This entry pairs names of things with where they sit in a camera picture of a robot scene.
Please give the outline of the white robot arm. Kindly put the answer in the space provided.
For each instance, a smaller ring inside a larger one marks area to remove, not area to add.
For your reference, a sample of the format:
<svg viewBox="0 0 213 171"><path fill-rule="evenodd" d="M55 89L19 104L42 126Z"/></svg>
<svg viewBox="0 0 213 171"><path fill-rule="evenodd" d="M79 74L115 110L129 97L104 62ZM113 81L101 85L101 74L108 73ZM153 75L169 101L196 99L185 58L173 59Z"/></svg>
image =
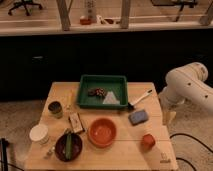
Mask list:
<svg viewBox="0 0 213 171"><path fill-rule="evenodd" d="M174 109L185 100L213 114L213 88L205 84L207 78L208 70L200 62L174 68L166 74L166 86L158 94L164 125L171 123L176 116Z"/></svg>

